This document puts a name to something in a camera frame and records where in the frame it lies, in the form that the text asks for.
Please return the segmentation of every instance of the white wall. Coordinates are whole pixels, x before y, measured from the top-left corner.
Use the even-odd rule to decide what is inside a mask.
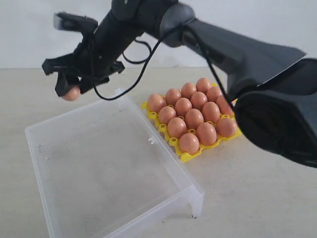
[[[317,57],[316,0],[184,0],[198,18],[212,24],[277,44],[296,46]],[[99,22],[110,0],[1,0],[0,68],[40,68],[45,58],[71,52],[80,34],[53,28],[53,13],[65,10],[85,14]],[[151,45],[155,40],[148,39]],[[126,52],[132,59],[147,56],[142,46]],[[204,60],[186,48],[161,46],[151,66],[205,66]]]

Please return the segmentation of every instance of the yellow egg tray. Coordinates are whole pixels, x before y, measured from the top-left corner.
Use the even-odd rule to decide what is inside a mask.
[[[190,155],[188,153],[183,153],[180,149],[179,149],[179,146],[178,146],[178,139],[175,138],[175,137],[170,137],[168,135],[168,132],[167,132],[167,125],[166,124],[161,124],[159,122],[159,117],[158,117],[158,114],[156,112],[151,112],[149,107],[148,107],[148,103],[147,102],[144,102],[142,103],[142,109],[146,109],[147,110],[147,118],[149,120],[152,120],[154,121],[154,125],[156,127],[156,129],[158,130],[158,132],[161,132],[164,134],[164,139],[165,141],[170,145],[170,146],[173,146],[175,148],[175,153],[177,154],[177,156],[180,157],[180,161],[185,163],[191,159],[194,159],[195,157],[201,155],[202,151],[203,150],[208,150],[208,149],[211,149],[211,148],[214,148],[216,146],[218,146],[220,144],[220,142],[223,142],[223,141],[227,141],[227,140],[231,140],[239,135],[242,134],[241,130],[238,129],[238,131],[235,133],[234,136],[232,137],[229,137],[229,138],[226,138],[226,137],[221,137],[220,135],[217,134],[217,141],[213,144],[213,145],[210,145],[210,146],[204,146],[202,144],[200,144],[199,146],[199,150],[193,154],[193,155]],[[221,115],[220,116],[221,118],[229,118],[228,115]],[[190,129],[188,130],[188,133],[192,133],[194,135],[196,135],[196,130],[194,129]]]

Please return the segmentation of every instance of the transparent plastic box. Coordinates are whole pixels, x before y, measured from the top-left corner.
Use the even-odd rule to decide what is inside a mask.
[[[187,204],[201,214],[203,190],[128,96],[26,136],[51,238],[131,238]]]

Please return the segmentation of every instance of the wire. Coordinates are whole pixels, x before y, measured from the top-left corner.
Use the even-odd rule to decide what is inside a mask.
[[[145,45],[145,46],[148,48],[149,53],[151,54],[152,48],[151,48],[151,46],[149,45],[149,43],[147,43],[147,42],[145,42],[145,41],[139,41],[139,40],[134,40],[134,41],[135,41],[136,43]],[[142,64],[142,63],[145,63],[145,62],[147,61],[147,59],[149,58],[149,56],[148,56],[146,59],[141,60],[141,61],[132,61],[132,60],[128,59],[128,58],[124,55],[124,52],[122,53],[122,56],[123,56],[123,58],[125,59],[125,61],[127,61],[127,62],[130,63],[130,64]]]
[[[223,85],[222,85],[222,82],[220,81],[220,79],[219,79],[219,77],[218,77],[218,75],[217,75],[217,73],[216,73],[214,67],[213,67],[212,64],[211,64],[211,60],[210,60],[210,58],[209,58],[209,56],[208,56],[208,53],[207,53],[207,50],[206,50],[206,47],[205,47],[204,42],[201,40],[201,38],[198,36],[198,34],[197,34],[193,29],[191,29],[191,28],[189,28],[189,27],[186,27],[186,25],[185,25],[185,26],[180,26],[180,27],[176,27],[176,28],[171,29],[170,31],[168,31],[167,33],[165,33],[165,34],[158,40],[158,42],[157,42],[157,43],[155,44],[155,46],[153,47],[152,51],[150,51],[149,57],[145,60],[145,63],[144,63],[144,65],[143,65],[142,69],[141,69],[141,72],[140,72],[139,77],[137,78],[137,80],[134,82],[134,84],[133,84],[131,87],[129,87],[127,90],[125,90],[125,91],[122,92],[121,94],[119,94],[119,95],[117,95],[117,96],[115,96],[115,97],[112,97],[112,98],[105,98],[105,97],[103,97],[103,96],[98,92],[97,87],[96,87],[96,85],[95,85],[95,82],[94,82],[94,80],[92,80],[92,84],[93,84],[94,91],[95,91],[95,93],[98,95],[98,97],[100,97],[101,99],[106,100],[106,101],[112,101],[112,100],[115,100],[115,99],[118,99],[118,98],[122,97],[123,95],[127,94],[128,92],[130,92],[133,88],[135,88],[135,87],[137,86],[137,84],[140,82],[140,80],[141,80],[141,78],[142,78],[142,76],[143,76],[143,74],[144,74],[144,72],[145,72],[145,70],[146,70],[146,68],[147,68],[147,66],[148,66],[148,64],[149,64],[149,62],[150,62],[150,60],[151,60],[153,54],[154,54],[154,52],[155,52],[155,51],[157,50],[157,48],[159,47],[160,43],[163,42],[168,36],[170,36],[170,35],[173,34],[174,32],[180,31],[180,30],[187,30],[187,31],[189,31],[189,32],[194,36],[194,38],[195,38],[195,40],[197,41],[197,44],[198,44],[198,46],[199,46],[199,49],[201,49],[201,52],[202,52],[202,54],[203,54],[203,57],[204,57],[205,60],[207,61],[207,64],[208,64],[208,66],[209,66],[209,68],[210,68],[210,70],[211,70],[211,72],[212,72],[214,78],[216,79],[217,84],[218,84],[219,87],[220,87],[220,90],[221,90],[221,92],[222,92],[224,98],[226,99],[226,101],[227,101],[227,103],[229,104],[230,108],[231,108],[233,111],[235,111],[235,110],[234,110],[234,106],[232,105],[232,102],[229,100],[229,98],[228,98],[228,96],[227,96],[227,93],[226,93],[226,91],[225,91],[225,89],[224,89],[224,87],[223,87]],[[91,71],[92,71],[92,76],[93,76],[93,78],[94,78],[93,56],[92,56],[92,54],[91,54],[90,56],[91,56]]]

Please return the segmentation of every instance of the white table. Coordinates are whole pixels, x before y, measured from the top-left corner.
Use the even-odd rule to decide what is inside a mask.
[[[127,87],[139,71],[125,70],[100,92]],[[153,92],[202,76],[212,78],[206,68],[148,69],[129,95],[140,105]],[[0,237],[48,237],[24,128],[98,100],[91,91],[65,102],[57,98],[55,83],[55,76],[38,69],[0,70]],[[181,210],[141,238],[316,237],[317,170],[262,151],[243,136],[186,166],[206,191],[202,216],[192,219]]]

